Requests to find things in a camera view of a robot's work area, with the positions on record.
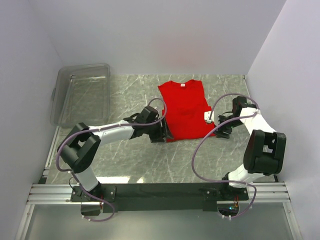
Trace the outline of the clear plastic bin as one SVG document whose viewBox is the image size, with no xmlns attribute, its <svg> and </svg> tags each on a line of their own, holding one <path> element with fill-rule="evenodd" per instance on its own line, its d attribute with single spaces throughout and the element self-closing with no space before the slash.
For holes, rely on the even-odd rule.
<svg viewBox="0 0 320 240">
<path fill-rule="evenodd" d="M 106 63 L 65 66 L 52 91 L 50 123 L 72 128 L 77 123 L 104 125 L 110 116 L 110 66 Z"/>
</svg>

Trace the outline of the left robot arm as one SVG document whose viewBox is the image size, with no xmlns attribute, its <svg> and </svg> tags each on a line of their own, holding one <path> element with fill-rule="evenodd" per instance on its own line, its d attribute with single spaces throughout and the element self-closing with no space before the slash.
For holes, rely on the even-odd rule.
<svg viewBox="0 0 320 240">
<path fill-rule="evenodd" d="M 147 105 L 141 112 L 116 123 L 102 126 L 87 126 L 83 122 L 76 124 L 58 147 L 57 155 L 83 187 L 82 195 L 88 201 L 94 201 L 104 197 L 102 185 L 91 168 L 98 148 L 142 135 L 149 136 L 151 143 L 165 143 L 174 138 L 165 117 Z"/>
</svg>

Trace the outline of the red t shirt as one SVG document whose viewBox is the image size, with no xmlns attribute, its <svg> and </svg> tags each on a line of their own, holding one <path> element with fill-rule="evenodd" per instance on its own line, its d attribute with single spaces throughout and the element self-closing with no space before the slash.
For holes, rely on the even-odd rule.
<svg viewBox="0 0 320 240">
<path fill-rule="evenodd" d="M 190 79 L 185 83 L 167 81 L 158 86 L 166 103 L 165 120 L 173 135 L 167 142 L 193 140 L 203 138 L 214 127 L 214 123 L 206 123 L 205 112 L 212 108 L 205 98 L 203 83 Z"/>
</svg>

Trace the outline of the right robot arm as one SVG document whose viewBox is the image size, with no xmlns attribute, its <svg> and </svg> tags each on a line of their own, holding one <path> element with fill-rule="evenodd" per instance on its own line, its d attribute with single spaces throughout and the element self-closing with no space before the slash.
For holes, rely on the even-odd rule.
<svg viewBox="0 0 320 240">
<path fill-rule="evenodd" d="M 229 139 L 233 128 L 244 125 L 250 134 L 243 156 L 243 163 L 223 178 L 229 180 L 219 187 L 222 198 L 230 200 L 243 193 L 247 184 L 256 179 L 281 172 L 285 156 L 287 137 L 277 132 L 263 118 L 256 103 L 248 103 L 247 97 L 238 95 L 232 100 L 231 115 L 218 116 L 219 128 L 216 137 Z"/>
</svg>

